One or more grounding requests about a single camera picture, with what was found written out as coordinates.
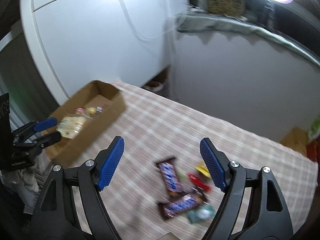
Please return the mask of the woven basket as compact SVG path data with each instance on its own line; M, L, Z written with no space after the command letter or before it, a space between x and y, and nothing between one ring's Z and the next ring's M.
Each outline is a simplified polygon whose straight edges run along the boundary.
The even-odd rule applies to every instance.
M245 12L245 0L207 0L207 11L214 15L238 17Z

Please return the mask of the grey windowsill cloth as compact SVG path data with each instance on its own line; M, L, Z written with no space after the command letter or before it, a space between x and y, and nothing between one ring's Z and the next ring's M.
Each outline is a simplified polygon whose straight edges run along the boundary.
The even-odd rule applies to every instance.
M180 33L201 33L204 31L220 31L241 35L257 35L268 42L277 44L319 67L319 56L293 38L278 32L269 31L258 25L241 21L237 18L209 15L200 12L189 12L176 17L177 31Z

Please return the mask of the checkered pink tablecloth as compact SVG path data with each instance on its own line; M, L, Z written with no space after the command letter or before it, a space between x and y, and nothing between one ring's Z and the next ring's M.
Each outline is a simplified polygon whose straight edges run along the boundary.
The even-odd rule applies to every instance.
M139 87L116 81L126 110L73 163L79 166L124 138L125 151L111 183L101 193L122 239L158 239L173 233L180 239L201 239L209 223L190 224L187 217L163 220L157 202L168 194L155 162L175 157L179 174L200 163L199 144L208 137L214 146L243 167L268 166L284 195L295 231L305 223L317 185L318 166L299 152L224 120L208 116Z

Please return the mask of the green candy wrapper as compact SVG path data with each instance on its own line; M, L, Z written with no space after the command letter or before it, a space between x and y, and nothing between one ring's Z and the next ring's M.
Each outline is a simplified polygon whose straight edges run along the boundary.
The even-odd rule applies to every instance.
M176 171L176 174L177 174L180 181L183 181L188 178L184 173L182 173L180 171Z

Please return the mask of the red candy wrapper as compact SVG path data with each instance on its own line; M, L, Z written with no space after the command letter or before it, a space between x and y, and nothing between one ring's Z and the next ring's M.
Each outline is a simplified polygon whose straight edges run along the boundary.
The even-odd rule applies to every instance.
M201 172L197 172L196 174L188 173L187 177L197 188L204 192L209 192L212 189L209 185L210 177L205 176Z

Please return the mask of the white cabinet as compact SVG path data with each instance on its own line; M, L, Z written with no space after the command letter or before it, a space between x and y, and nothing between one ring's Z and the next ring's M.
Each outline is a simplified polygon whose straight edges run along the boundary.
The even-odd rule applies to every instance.
M142 87L174 64L176 17L188 0L20 0L36 67L63 104L93 81Z

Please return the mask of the brown cardboard box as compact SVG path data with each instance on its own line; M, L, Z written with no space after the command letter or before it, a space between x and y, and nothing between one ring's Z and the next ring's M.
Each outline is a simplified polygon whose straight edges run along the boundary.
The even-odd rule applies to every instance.
M121 90L114 85L88 83L50 115L57 125L42 134L59 131L62 139L45 149L49 159L64 168L71 166L125 109Z

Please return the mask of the red box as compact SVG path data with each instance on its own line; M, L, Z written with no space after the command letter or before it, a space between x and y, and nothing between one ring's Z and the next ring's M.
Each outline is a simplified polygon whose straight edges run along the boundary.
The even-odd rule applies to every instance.
M307 157L313 161L319 163L319 139L310 142L306 146Z

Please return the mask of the teal candy wrapper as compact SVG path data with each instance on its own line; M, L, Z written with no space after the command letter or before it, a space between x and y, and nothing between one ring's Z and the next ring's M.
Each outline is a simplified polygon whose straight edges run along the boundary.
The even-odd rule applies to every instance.
M214 218L216 210L209 204L204 204L187 212L191 224L199 223Z

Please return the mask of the yellow candy wrapper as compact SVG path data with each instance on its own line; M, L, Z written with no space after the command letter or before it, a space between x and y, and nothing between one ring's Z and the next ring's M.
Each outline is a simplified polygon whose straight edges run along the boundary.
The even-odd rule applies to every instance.
M195 166L195 169L200 173L202 174L202 176L206 177L206 178L211 178L210 176L210 172L208 171L208 168L206 166L206 164L202 161L200 163L198 163L196 166Z

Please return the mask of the Snickers bar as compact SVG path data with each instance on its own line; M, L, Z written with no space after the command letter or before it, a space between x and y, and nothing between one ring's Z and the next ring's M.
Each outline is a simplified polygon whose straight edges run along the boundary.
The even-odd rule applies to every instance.
M155 162L156 167L160 170L170 198L180 196L184 192L176 172L174 161L175 157L169 157Z
M202 192L190 192L167 203L158 202L158 210L164 220L174 218L182 213L193 210L207 201Z

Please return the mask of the green snack bag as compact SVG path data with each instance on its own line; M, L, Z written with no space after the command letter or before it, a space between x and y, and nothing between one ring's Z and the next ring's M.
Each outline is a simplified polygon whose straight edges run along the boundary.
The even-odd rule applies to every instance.
M320 117L317 116L317 118L313 121L311 127L308 130L308 138L310 141L316 140L319 137L320 134Z

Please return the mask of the yellow round candy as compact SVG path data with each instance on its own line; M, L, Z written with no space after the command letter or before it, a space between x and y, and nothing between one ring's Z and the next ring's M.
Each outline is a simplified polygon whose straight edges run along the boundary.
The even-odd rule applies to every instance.
M88 116L93 116L93 115L95 115L96 112L97 112L97 108L96 107L88 107L88 108L86 108L86 114Z

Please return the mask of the packaged sliced bread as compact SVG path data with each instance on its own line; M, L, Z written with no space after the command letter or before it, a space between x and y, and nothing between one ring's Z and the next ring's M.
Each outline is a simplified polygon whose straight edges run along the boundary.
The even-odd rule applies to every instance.
M64 116L59 122L56 130L66 139L74 139L88 122L85 115L74 114Z

